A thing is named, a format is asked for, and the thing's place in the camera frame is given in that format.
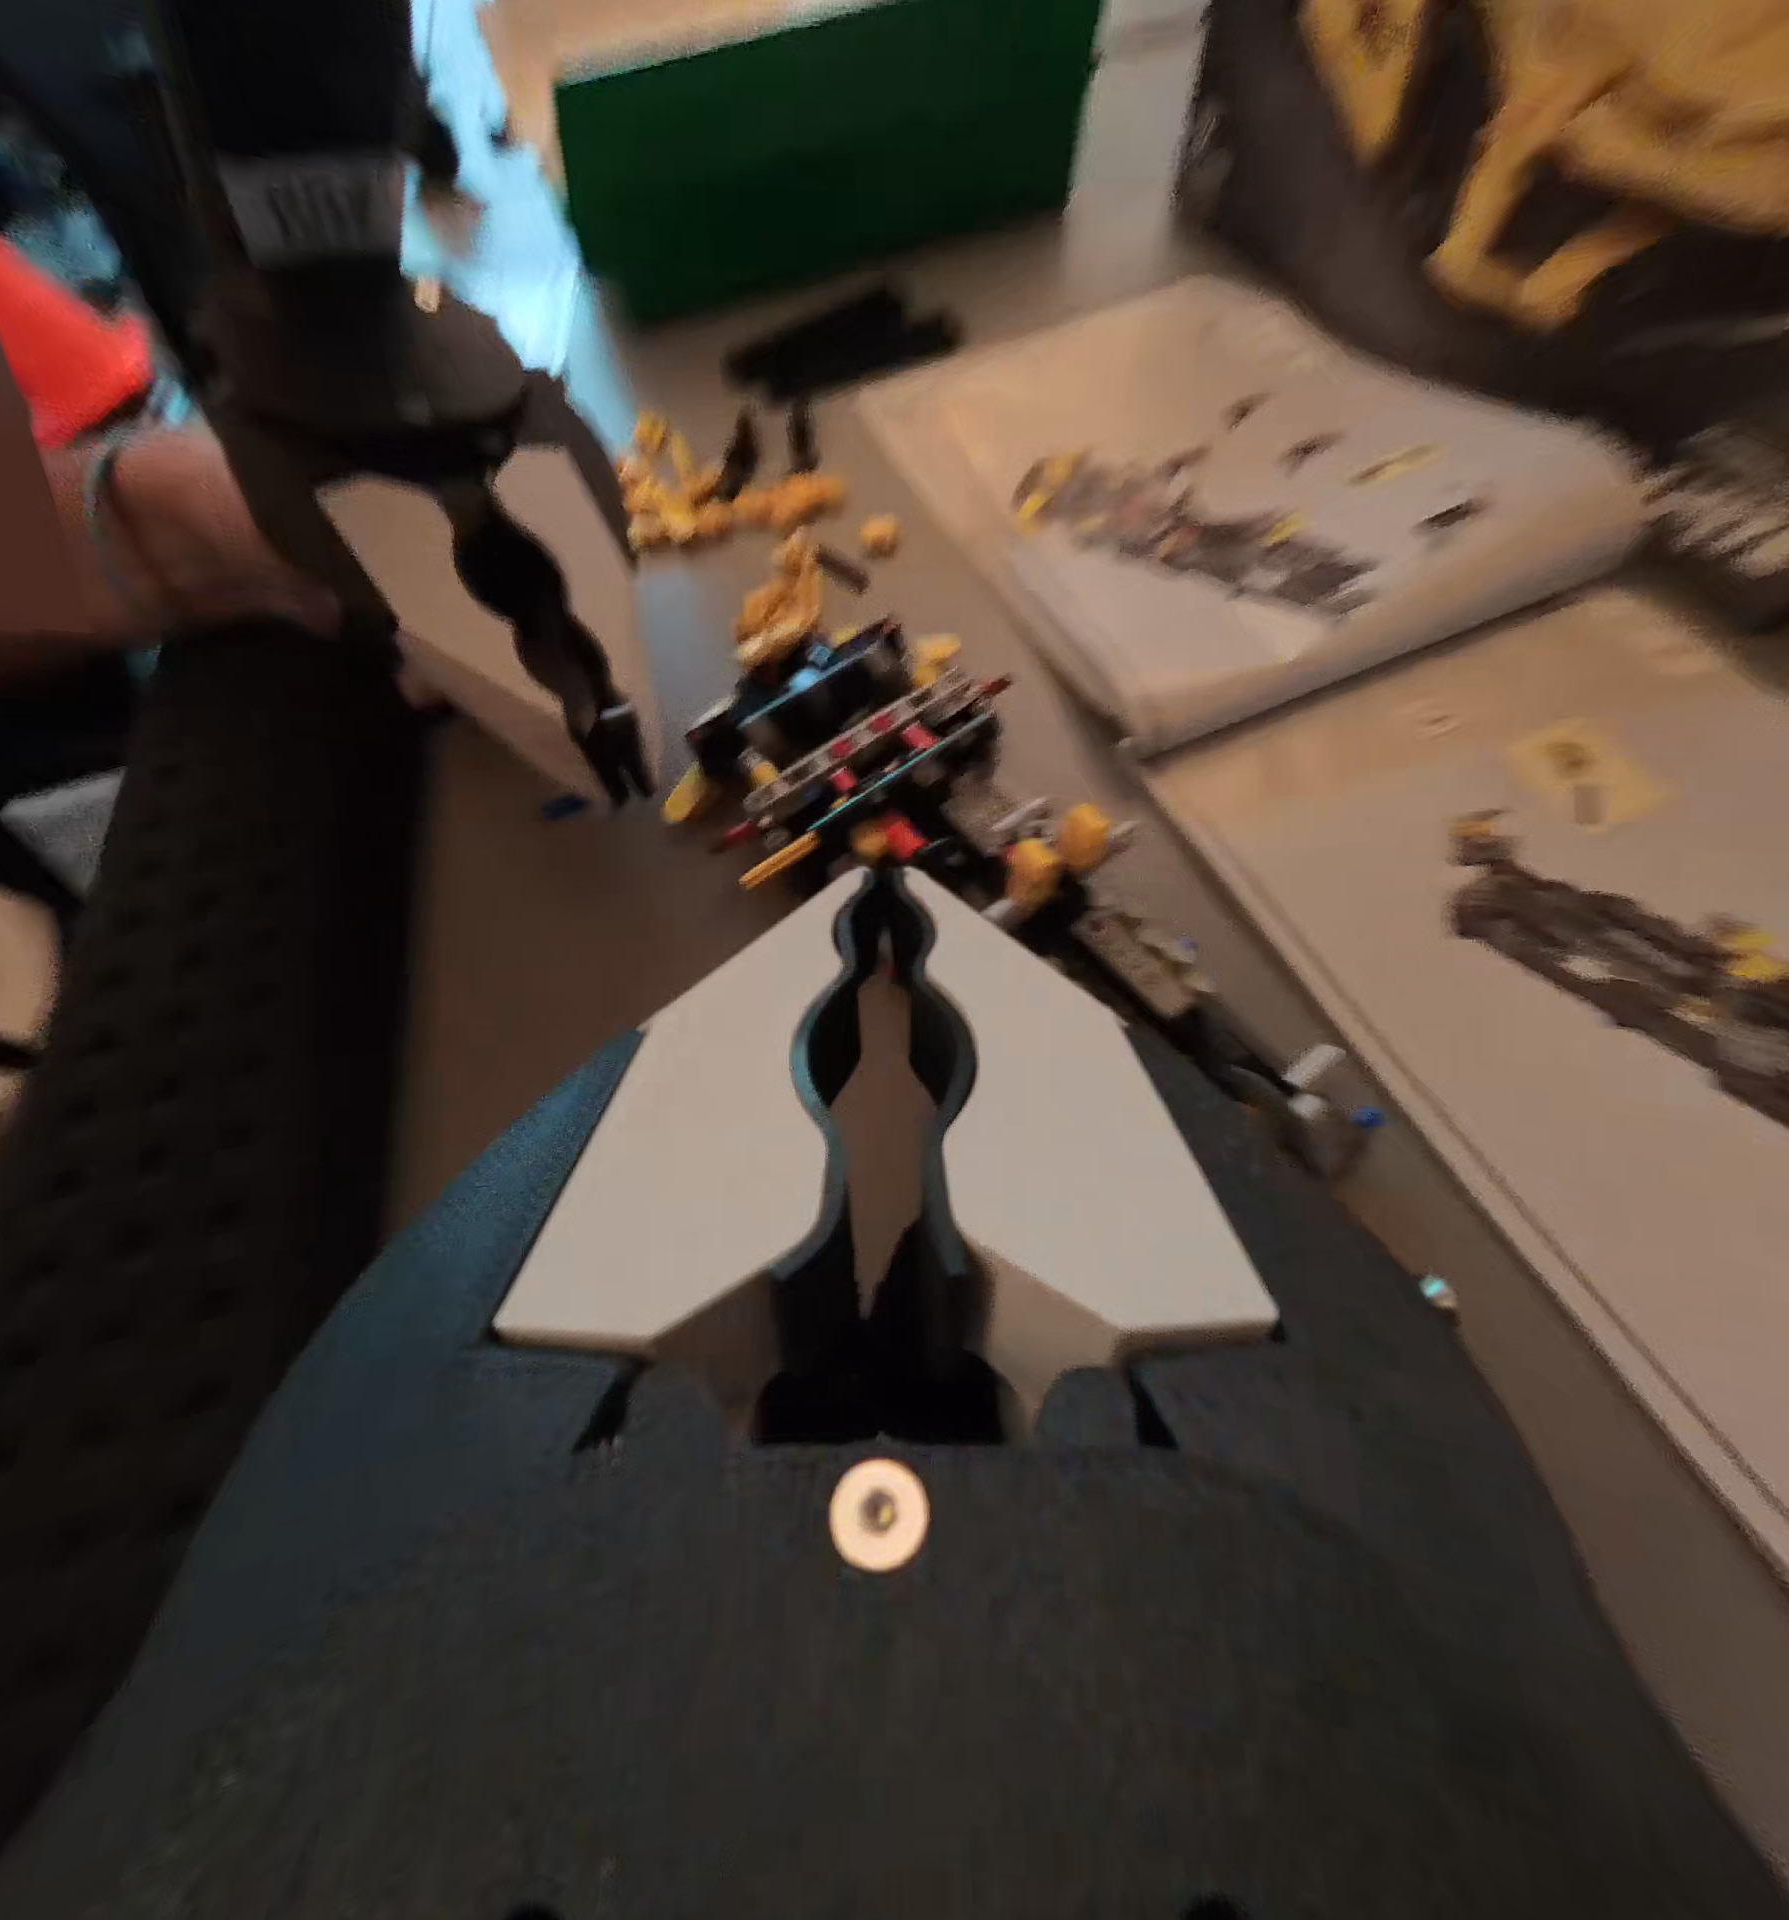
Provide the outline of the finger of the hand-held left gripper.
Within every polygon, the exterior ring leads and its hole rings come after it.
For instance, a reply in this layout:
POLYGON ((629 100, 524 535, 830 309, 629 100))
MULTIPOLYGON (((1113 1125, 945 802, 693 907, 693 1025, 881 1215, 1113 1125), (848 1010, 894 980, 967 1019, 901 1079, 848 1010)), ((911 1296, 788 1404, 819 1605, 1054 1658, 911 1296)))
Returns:
POLYGON ((559 698, 523 667, 511 623, 455 578, 444 508, 383 473, 328 480, 316 508, 395 613, 415 680, 555 793, 602 799, 559 698))
MULTIPOLYGON (((656 682, 642 641, 642 590, 602 511, 604 501, 591 491, 561 445, 519 445, 499 467, 494 491, 508 519, 555 559, 567 606, 608 658, 614 682, 636 713, 642 757, 654 771, 656 682)), ((587 761, 568 741, 559 698, 524 663, 499 667, 499 682, 524 714, 508 730, 514 750, 536 771, 585 771, 587 761)))

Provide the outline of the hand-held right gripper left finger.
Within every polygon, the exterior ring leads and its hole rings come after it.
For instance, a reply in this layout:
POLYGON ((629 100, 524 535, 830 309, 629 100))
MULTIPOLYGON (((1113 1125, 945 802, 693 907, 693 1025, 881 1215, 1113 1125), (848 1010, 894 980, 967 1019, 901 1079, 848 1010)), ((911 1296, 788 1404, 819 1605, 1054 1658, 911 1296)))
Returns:
POLYGON ((833 1150, 793 1045, 848 976, 860 889, 833 881, 642 1021, 496 1307, 502 1342, 656 1352, 819 1226, 833 1150))

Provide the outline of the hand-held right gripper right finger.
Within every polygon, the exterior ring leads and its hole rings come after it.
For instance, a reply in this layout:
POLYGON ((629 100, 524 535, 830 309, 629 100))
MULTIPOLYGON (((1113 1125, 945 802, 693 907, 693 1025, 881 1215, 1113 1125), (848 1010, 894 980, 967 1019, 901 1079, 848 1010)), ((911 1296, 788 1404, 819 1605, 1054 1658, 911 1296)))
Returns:
POLYGON ((931 875, 906 887, 931 932, 920 976, 974 1040, 945 1189, 994 1285, 984 1347, 1271 1336, 1277 1307, 1123 1021, 931 875))

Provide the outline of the pile of yellow lego pieces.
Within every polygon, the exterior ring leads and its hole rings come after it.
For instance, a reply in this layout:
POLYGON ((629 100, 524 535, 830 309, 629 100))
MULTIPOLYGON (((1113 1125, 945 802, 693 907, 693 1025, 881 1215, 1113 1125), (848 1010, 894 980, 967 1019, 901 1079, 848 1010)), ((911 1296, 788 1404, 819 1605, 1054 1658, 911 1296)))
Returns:
POLYGON ((766 469, 763 424, 742 409, 714 460, 688 450, 660 413, 640 413, 618 451, 629 547, 697 553, 737 535, 766 535, 766 578, 733 613, 733 659, 746 674, 781 670, 824 631, 824 589, 866 596, 866 561, 839 550, 830 527, 849 508, 849 480, 824 462, 807 399, 783 406, 783 467, 766 469))

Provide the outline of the stack of black lego beams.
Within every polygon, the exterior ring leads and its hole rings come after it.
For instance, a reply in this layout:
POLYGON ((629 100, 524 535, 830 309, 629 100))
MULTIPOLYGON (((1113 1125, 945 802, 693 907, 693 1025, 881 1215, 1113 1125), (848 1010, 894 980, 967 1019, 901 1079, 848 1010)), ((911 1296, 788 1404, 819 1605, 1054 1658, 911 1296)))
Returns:
POLYGON ((733 389, 770 406, 820 399, 945 359, 964 348, 960 314, 949 308, 917 309, 892 280, 875 280, 793 326, 729 348, 720 360, 733 389))

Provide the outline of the lego car chassis model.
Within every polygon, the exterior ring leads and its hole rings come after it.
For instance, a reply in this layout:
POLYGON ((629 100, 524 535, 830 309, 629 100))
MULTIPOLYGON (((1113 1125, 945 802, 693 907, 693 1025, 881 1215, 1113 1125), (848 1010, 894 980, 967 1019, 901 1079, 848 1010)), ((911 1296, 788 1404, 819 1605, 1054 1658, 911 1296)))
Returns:
POLYGON ((686 730, 667 823, 723 816, 714 850, 748 850, 742 884, 813 895, 842 864, 931 875, 977 918, 1153 1032, 1256 1112, 1312 1175, 1348 1175, 1376 1108, 1340 1107, 1331 1045, 1274 1060, 1197 963, 1189 939, 1113 898, 1101 873, 1134 823, 1095 802, 1054 806, 1001 785, 1001 701, 954 634, 908 640, 892 618, 813 631, 748 663, 686 730))

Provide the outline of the yellow toy car set box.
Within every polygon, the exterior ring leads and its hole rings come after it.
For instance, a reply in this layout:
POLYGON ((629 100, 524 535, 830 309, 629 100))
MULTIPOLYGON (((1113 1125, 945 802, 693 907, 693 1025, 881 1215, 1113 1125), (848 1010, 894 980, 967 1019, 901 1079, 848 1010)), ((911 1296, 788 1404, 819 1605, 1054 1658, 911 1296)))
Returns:
POLYGON ((1789 2, 1203 2, 1175 205, 1352 348, 1623 438, 1789 623, 1789 2))

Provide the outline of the person's left hand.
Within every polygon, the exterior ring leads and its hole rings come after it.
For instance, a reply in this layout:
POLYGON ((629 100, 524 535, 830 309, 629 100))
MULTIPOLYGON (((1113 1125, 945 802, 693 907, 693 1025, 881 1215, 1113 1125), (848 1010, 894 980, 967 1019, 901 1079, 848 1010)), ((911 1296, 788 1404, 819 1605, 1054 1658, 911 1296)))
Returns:
POLYGON ((332 590, 270 547, 211 430, 131 424, 90 456, 80 501, 101 584, 140 631, 263 618, 339 631, 332 590))

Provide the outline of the orange traffic cone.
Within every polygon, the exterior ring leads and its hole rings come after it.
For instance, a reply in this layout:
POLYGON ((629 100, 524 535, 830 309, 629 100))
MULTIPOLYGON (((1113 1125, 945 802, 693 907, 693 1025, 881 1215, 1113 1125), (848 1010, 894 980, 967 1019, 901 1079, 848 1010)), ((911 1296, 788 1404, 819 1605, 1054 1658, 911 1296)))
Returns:
POLYGON ((153 389, 144 326, 95 309, 7 238, 0 238, 0 353, 46 451, 140 409, 153 389))

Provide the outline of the green plastic bin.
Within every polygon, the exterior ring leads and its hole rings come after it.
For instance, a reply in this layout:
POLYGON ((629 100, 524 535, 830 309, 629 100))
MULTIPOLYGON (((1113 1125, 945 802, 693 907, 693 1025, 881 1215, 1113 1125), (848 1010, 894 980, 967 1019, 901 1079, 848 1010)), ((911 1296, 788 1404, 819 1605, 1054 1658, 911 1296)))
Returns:
POLYGON ((591 50, 567 214, 631 326, 783 297, 1071 201, 1101 2, 783 2, 591 50))

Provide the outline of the black dimpled pad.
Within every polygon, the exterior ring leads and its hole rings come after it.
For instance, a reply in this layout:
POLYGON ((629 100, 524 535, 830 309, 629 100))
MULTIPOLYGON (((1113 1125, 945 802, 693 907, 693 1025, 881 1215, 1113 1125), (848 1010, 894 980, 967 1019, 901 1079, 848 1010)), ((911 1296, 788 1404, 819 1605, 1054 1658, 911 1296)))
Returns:
POLYGON ((379 1243, 423 794, 390 651, 161 652, 0 1139, 0 1852, 379 1243))

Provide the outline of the open instruction booklet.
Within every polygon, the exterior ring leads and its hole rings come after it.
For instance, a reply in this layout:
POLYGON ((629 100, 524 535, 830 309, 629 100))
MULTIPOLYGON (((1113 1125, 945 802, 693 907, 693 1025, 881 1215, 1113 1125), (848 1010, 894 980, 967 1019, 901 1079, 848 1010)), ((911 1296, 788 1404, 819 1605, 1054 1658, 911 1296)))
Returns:
POLYGON ((1666 485, 1217 276, 859 409, 1789 1575, 1789 698, 1613 589, 1666 485))

